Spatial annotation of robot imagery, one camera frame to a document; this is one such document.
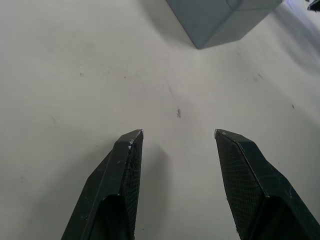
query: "scratch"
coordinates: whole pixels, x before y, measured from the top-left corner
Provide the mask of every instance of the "scratch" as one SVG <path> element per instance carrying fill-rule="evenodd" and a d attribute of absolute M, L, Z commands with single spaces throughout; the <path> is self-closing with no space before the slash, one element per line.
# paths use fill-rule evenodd
<path fill-rule="evenodd" d="M 141 131 L 139 131 L 139 132 L 136 134 L 136 136 L 135 136 L 134 139 L 136 139 L 136 138 L 139 136 L 140 133 L 142 133 L 142 135 L 143 135 L 143 134 L 144 134 L 144 131 L 141 129 Z"/>
<path fill-rule="evenodd" d="M 268 59 L 268 57 L 267 57 L 267 54 L 266 54 L 266 52 L 265 52 L 265 49 L 263 48 L 262 44 L 261 44 L 260 41 L 259 41 L 259 38 L 258 38 L 257 36 L 255 36 L 255 38 L 256 38 L 256 41 L 257 41 L 258 45 L 260 46 L 260 49 L 262 50 L 262 54 L 263 54 L 266 62 L 269 63 L 269 59 Z"/>
<path fill-rule="evenodd" d="M 57 122 L 57 120 L 53 117 L 53 116 L 50 116 L 50 118 L 52 119 L 52 121 L 53 121 L 53 123 L 54 123 L 54 125 L 58 125 L 58 122 Z"/>
<path fill-rule="evenodd" d="M 171 87 L 170 87 L 169 82 L 167 81 L 166 83 L 168 84 L 168 88 L 169 88 L 170 95 L 171 95 L 174 103 L 176 104 L 176 107 L 178 108 L 176 116 L 177 116 L 178 118 L 181 118 L 181 110 L 180 110 L 180 107 L 179 107 L 179 105 L 178 105 L 178 102 L 177 102 L 177 100 L 176 100 L 176 98 L 175 98 L 175 96 L 174 96 L 174 94 L 173 94 L 173 92 L 172 92 L 172 90 L 171 90 Z"/>
<path fill-rule="evenodd" d="M 291 190 L 292 190 L 292 186 L 290 186 L 290 189 L 289 189 L 290 198 L 292 199 L 292 193 L 291 193 Z"/>

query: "white surface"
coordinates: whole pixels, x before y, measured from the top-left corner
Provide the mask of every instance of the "white surface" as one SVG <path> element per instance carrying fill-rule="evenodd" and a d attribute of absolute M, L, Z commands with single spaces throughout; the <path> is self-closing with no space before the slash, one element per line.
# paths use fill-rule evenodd
<path fill-rule="evenodd" d="M 89 174 L 140 128 L 137 240 L 239 239 L 216 128 L 254 140 L 320 221 L 319 76 L 272 16 L 197 50 L 164 0 L 3 0 L 0 33 L 0 239 L 59 239 Z"/>

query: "dark object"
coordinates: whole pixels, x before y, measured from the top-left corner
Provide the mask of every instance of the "dark object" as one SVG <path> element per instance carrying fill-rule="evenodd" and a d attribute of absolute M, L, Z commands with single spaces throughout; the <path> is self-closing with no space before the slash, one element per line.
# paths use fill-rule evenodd
<path fill-rule="evenodd" d="M 320 0 L 314 0 L 312 3 L 310 3 L 308 6 L 308 10 L 315 12 L 320 11 Z"/>
<path fill-rule="evenodd" d="M 198 49 L 238 41 L 282 0 L 166 0 Z"/>
<path fill-rule="evenodd" d="M 313 215 L 253 141 L 221 129 L 214 137 L 241 240 L 320 239 L 320 226 Z"/>
<path fill-rule="evenodd" d="M 63 240 L 133 240 L 143 131 L 122 135 L 87 179 Z"/>

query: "small debris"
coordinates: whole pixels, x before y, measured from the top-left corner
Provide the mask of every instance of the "small debris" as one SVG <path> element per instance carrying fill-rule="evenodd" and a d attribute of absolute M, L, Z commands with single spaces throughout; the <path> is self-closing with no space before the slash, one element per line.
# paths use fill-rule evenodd
<path fill-rule="evenodd" d="M 178 112 L 177 112 L 176 116 L 177 116 L 178 118 L 181 118 L 181 110 L 180 110 L 180 108 L 178 108 Z"/>

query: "gray cube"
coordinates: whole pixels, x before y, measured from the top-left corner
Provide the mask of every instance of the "gray cube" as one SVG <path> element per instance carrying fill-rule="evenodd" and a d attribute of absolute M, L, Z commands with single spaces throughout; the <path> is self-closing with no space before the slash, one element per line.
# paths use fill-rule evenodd
<path fill-rule="evenodd" d="M 243 38 L 282 0 L 166 0 L 198 49 Z"/>

